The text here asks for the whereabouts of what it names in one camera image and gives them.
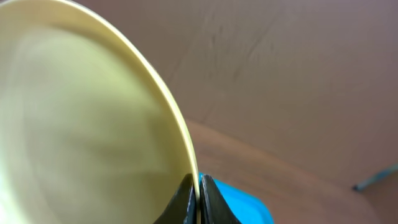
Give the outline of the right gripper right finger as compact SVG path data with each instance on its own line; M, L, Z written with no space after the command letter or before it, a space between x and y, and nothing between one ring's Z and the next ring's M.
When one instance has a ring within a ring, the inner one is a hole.
M201 177L200 210L201 224L241 224L208 174Z

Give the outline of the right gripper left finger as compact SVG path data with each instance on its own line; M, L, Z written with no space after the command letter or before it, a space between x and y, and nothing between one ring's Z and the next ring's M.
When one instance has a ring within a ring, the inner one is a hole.
M181 181L167 207L154 224L196 224L197 199L192 174Z

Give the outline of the yellow-green plate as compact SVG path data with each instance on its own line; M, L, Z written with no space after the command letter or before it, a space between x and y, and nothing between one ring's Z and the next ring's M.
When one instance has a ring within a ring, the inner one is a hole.
M72 1L1 3L1 222L154 223L192 141L169 89Z

